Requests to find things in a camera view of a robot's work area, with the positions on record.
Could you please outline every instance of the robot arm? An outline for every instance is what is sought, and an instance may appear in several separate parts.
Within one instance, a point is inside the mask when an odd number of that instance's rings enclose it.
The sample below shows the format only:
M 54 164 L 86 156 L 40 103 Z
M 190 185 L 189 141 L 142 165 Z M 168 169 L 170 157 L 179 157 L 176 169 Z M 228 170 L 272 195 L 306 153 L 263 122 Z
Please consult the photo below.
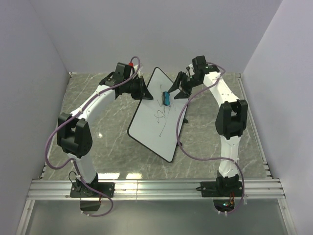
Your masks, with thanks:
M 189 98 L 192 88 L 201 84 L 206 87 L 213 85 L 221 76 L 217 66 L 208 65 L 204 56 L 198 56 L 187 67 L 188 73 L 179 72 L 168 93 L 181 87 L 174 99 Z M 215 126 L 221 137 L 221 157 L 238 161 L 238 147 L 243 131 L 246 129 L 247 102 L 240 100 L 220 77 L 216 86 L 210 88 L 219 105 Z M 221 160 L 218 177 L 213 187 L 203 186 L 200 190 L 209 191 L 208 195 L 229 197 L 241 196 L 242 184 L 239 181 L 238 170 L 229 160 Z
M 95 118 L 108 104 L 123 93 L 131 94 L 133 99 L 153 99 L 140 74 L 139 76 L 136 75 L 128 83 L 100 94 L 104 89 L 128 79 L 131 76 L 131 72 L 133 71 L 134 73 L 134 70 L 135 68 L 132 64 L 118 63 L 115 72 L 111 72 L 102 79 L 95 92 L 80 107 L 70 114 L 62 113 L 58 118 L 58 126 L 60 126 L 74 115 L 80 113 L 82 108 L 87 105 L 84 112 L 61 128 L 57 135 L 57 144 L 67 153 L 69 158 L 76 160 L 79 171 L 87 184 L 94 185 L 98 181 L 97 173 L 89 156 L 89 151 L 92 147 L 89 125 L 93 123 Z M 98 97 L 91 101 L 91 98 L 95 95 L 98 95 Z

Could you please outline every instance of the drawing on whiteboard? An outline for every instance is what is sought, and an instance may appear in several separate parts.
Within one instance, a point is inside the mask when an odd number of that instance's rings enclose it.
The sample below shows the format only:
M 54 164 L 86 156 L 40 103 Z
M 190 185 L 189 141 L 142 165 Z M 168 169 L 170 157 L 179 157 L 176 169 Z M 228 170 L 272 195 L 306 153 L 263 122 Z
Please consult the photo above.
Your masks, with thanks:
M 161 93 L 160 93 L 161 96 L 160 96 L 160 97 L 161 97 L 161 100 L 162 100 L 162 99 L 163 99 L 163 97 L 162 97 L 162 93 L 163 93 L 163 91 L 162 91 L 162 84 L 160 84 L 160 90 L 161 90 Z M 171 102 L 171 104 L 168 105 L 168 106 L 163 105 L 163 104 L 162 104 L 162 101 L 160 102 L 159 99 L 157 99 L 157 102 L 158 102 L 158 104 L 159 104 L 161 110 L 158 109 L 157 112 L 156 112 L 156 115 L 154 114 L 154 116 L 156 117 L 156 121 L 157 121 L 157 123 L 160 124 L 160 119 L 163 118 L 163 120 L 165 120 L 165 123 L 164 123 L 164 126 L 163 126 L 163 128 L 162 128 L 162 131 L 161 131 L 161 133 L 159 134 L 159 137 L 161 137 L 161 135 L 162 135 L 162 133 L 163 133 L 163 131 L 164 131 L 164 128 L 165 128 L 165 126 L 166 126 L 167 118 L 168 118 L 168 116 L 169 116 L 169 114 L 170 114 L 171 108 L 173 107 L 173 109 L 176 110 L 176 107 L 175 107 L 175 105 L 174 105 L 173 102 Z

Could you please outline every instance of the cable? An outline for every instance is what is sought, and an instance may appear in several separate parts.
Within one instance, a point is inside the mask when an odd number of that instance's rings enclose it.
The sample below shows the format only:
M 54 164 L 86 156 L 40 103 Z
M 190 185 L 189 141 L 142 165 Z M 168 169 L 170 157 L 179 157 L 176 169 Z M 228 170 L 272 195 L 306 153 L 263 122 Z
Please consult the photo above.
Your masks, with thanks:
M 49 159 L 48 159 L 49 147 L 50 147 L 50 145 L 51 145 L 51 142 L 52 142 L 52 140 L 53 140 L 54 135 L 55 135 L 60 129 L 62 129 L 65 125 L 67 125 L 68 123 L 70 123 L 71 121 L 73 121 L 75 118 L 77 118 L 78 116 L 80 116 L 80 115 L 84 112 L 84 110 L 88 107 L 88 105 L 90 105 L 97 97 L 99 97 L 99 96 L 100 96 L 101 94 L 103 94 L 104 92 L 107 92 L 107 91 L 109 91 L 109 90 L 113 90 L 113 89 L 115 89 L 115 88 L 117 88 L 117 87 L 119 87 L 119 86 L 124 85 L 125 83 L 129 82 L 130 80 L 132 80 L 132 79 L 137 75 L 137 73 L 138 73 L 138 71 L 139 71 L 139 69 L 140 69 L 140 59 L 139 59 L 138 56 L 134 56 L 134 57 L 131 58 L 131 62 L 133 61 L 133 59 L 137 59 L 137 60 L 138 60 L 138 67 L 137 67 L 135 73 L 133 73 L 133 74 L 132 74 L 128 79 L 126 79 L 125 81 L 123 81 L 123 82 L 121 82 L 121 83 L 119 83 L 119 84 L 117 84 L 117 85 L 114 85 L 114 86 L 112 86 L 112 87 L 106 88 L 106 89 L 100 91 L 98 94 L 95 94 L 94 96 L 92 96 L 92 97 L 86 102 L 86 104 L 82 107 L 81 111 L 79 111 L 77 114 L 75 114 L 74 116 L 72 116 L 69 120 L 67 120 L 67 121 L 65 121 L 64 123 L 62 123 L 60 126 L 58 126 L 58 127 L 51 133 L 51 135 L 48 137 L 47 142 L 45 143 L 45 162 L 46 162 L 46 164 L 47 164 L 51 169 L 54 169 L 54 170 L 62 169 L 62 168 L 63 168 L 64 166 L 66 166 L 70 161 L 73 161 L 73 164 L 74 164 L 74 167 L 75 167 L 75 169 L 76 169 L 76 171 L 77 171 L 77 174 L 80 175 L 80 180 L 81 180 L 81 182 L 84 184 L 84 186 L 85 186 L 86 188 L 90 189 L 91 191 L 94 191 L 95 193 L 98 193 L 98 194 L 102 195 L 103 197 L 108 198 L 109 201 L 111 202 L 111 208 L 110 208 L 107 212 L 105 212 L 105 213 L 103 213 L 103 214 L 97 214 L 97 215 L 95 215 L 95 214 L 88 214 L 88 213 L 84 212 L 84 214 L 86 214 L 87 216 L 90 216 L 90 217 L 101 217 L 101 216 L 104 216 L 104 215 L 110 213 L 110 211 L 113 209 L 113 200 L 112 200 L 109 196 L 105 195 L 104 193 L 99 192 L 99 191 L 93 189 L 92 187 L 90 187 L 90 186 L 86 183 L 86 181 L 84 180 L 84 178 L 83 178 L 83 177 L 81 176 L 81 174 L 80 174 L 80 171 L 79 171 L 79 169 L 78 169 L 76 160 L 75 160 L 74 158 L 69 158 L 68 160 L 66 160 L 66 161 L 65 161 L 62 165 L 60 165 L 60 166 L 53 166 L 53 165 L 50 163 Z
M 239 171 L 239 173 L 240 173 L 240 175 L 241 175 L 241 179 L 242 179 L 243 194 L 241 195 L 241 198 L 240 198 L 240 201 L 239 201 L 238 206 L 236 206 L 232 211 L 230 211 L 230 212 L 227 213 L 227 214 L 230 214 L 230 213 L 233 213 L 233 212 L 235 212 L 235 211 L 237 210 L 237 208 L 242 204 L 243 198 L 244 198 L 244 196 L 245 196 L 245 180 L 244 180 L 244 174 L 242 173 L 242 171 L 241 171 L 241 169 L 240 169 L 238 163 L 236 163 L 235 160 L 233 160 L 233 159 L 231 159 L 231 158 L 224 158 L 224 157 L 219 157 L 219 158 L 197 158 L 197 157 L 194 157 L 194 156 L 190 155 L 190 154 L 182 147 L 182 145 L 181 145 L 181 143 L 180 143 L 180 140 L 179 140 L 179 131 L 178 131 L 178 130 L 179 130 L 179 123 L 180 123 L 180 120 L 181 120 L 181 117 L 182 117 L 182 114 L 183 114 L 184 110 L 187 108 L 187 105 L 188 105 L 188 104 L 190 103 L 190 101 L 191 101 L 193 98 L 195 98 L 197 95 L 199 95 L 199 94 L 201 94 L 202 92 L 204 92 L 204 91 L 206 91 L 206 90 L 209 90 L 210 88 L 216 86 L 216 85 L 218 84 L 218 82 L 219 82 L 221 76 L 224 75 L 225 72 L 226 72 L 226 70 L 225 70 L 224 68 L 222 68 L 221 66 L 218 66 L 218 65 L 216 65 L 216 64 L 214 64 L 214 63 L 210 63 L 210 62 L 207 62 L 207 63 L 208 63 L 208 64 L 211 64 L 211 65 L 217 66 L 218 68 L 222 69 L 223 72 L 221 72 L 221 75 L 216 79 L 216 81 L 215 81 L 214 84 L 212 84 L 211 86 L 208 86 L 208 87 L 202 89 L 201 91 L 195 93 L 195 94 L 194 94 L 193 96 L 191 96 L 191 98 L 185 103 L 185 105 L 183 106 L 183 108 L 182 108 L 182 110 L 181 110 L 181 112 L 180 112 L 180 114 L 179 114 L 179 118 L 178 118 L 178 120 L 177 120 L 177 124 L 176 124 L 176 139 L 177 139 L 177 144 L 178 144 L 178 146 L 180 147 L 180 149 L 182 150 L 182 152 L 183 152 L 185 155 L 187 155 L 189 158 L 191 158 L 191 159 L 198 160 L 198 161 L 228 160 L 228 161 L 233 162 L 233 163 L 236 165 L 236 167 L 237 167 L 237 169 L 238 169 L 238 171 Z

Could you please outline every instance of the metal bar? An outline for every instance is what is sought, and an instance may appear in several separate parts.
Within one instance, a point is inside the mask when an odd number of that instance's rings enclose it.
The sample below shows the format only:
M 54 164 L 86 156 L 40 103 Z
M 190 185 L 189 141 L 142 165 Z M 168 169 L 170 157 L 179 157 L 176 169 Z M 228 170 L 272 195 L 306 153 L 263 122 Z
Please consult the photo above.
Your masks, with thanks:
M 33 211 L 34 204 L 35 204 L 35 200 L 26 201 L 18 229 L 16 231 L 16 235 L 26 234 L 27 226 L 30 220 L 31 213 Z
M 297 235 L 295 225 L 293 223 L 293 219 L 292 219 L 291 213 L 289 211 L 289 207 L 288 207 L 286 198 L 278 199 L 278 204 L 279 204 L 282 216 L 283 216 L 283 220 L 285 222 L 285 226 L 286 226 L 288 235 Z
M 245 92 L 245 89 L 244 89 L 244 85 L 243 85 L 241 76 L 238 77 L 238 82 L 239 82 L 239 86 L 240 86 L 241 92 L 242 92 L 242 94 L 244 96 L 244 99 L 247 100 L 247 96 L 246 96 L 246 92 Z M 260 137 L 259 137 L 258 131 L 256 129 L 256 125 L 255 125 L 255 122 L 254 122 L 254 119 L 253 119 L 253 116 L 252 116 L 252 112 L 251 112 L 251 109 L 250 109 L 249 105 L 248 105 L 248 116 L 249 116 L 251 124 L 252 124 L 252 129 L 254 131 L 254 135 L 255 135 L 256 141 L 257 141 L 257 143 L 259 145 L 259 149 L 260 149 L 260 153 L 261 153 L 262 159 L 263 159 L 264 162 L 267 162 L 266 158 L 265 158 L 265 154 L 264 154 L 263 148 L 262 148 L 262 144 L 261 144 L 261 141 L 260 141 Z
M 215 180 L 100 180 L 100 182 L 115 183 L 114 200 L 209 199 L 202 198 L 201 192 L 196 191 L 201 181 Z M 245 186 L 247 198 L 285 198 L 279 180 L 245 180 Z M 27 200 L 98 200 L 98 198 L 70 198 L 70 190 L 70 181 L 34 180 Z

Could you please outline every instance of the back wall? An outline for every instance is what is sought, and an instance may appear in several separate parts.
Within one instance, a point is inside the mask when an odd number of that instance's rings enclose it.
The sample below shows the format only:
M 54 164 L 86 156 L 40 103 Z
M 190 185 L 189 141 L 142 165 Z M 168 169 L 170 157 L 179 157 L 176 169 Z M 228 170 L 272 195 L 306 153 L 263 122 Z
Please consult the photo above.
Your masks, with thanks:
M 30 0 L 71 72 L 138 55 L 181 71 L 197 55 L 243 72 L 282 0 Z

